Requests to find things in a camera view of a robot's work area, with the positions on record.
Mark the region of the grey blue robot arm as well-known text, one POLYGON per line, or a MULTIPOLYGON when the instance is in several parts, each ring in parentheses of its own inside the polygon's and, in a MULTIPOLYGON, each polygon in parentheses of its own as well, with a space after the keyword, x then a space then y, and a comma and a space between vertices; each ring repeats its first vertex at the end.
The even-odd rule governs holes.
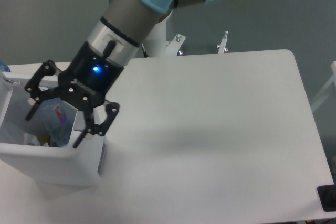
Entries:
POLYGON ((85 128, 73 144, 104 136, 119 112, 106 94, 160 19, 173 9, 214 0, 109 0, 109 6, 66 70, 45 61, 25 85, 30 120, 42 102, 60 98, 83 112, 85 128))

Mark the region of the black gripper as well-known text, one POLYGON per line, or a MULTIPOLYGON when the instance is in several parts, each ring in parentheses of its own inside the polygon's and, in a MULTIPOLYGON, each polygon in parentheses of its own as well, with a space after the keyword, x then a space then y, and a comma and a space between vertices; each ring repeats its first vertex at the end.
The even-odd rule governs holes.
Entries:
POLYGON ((107 92, 124 70, 123 66, 107 58, 116 44, 113 40, 109 41, 103 53, 99 53, 86 41, 68 68, 62 72, 52 60, 43 62, 25 85, 25 91, 30 94, 29 101, 33 102, 25 120, 32 119, 43 101, 60 97, 83 111, 85 127, 73 143, 73 148, 77 148, 87 135, 105 136, 120 109, 118 103, 105 100, 107 92), (51 76, 58 76, 58 87, 42 91, 40 82, 43 77, 51 76), (106 118, 101 124, 95 124, 93 108, 101 105, 104 106, 106 118))

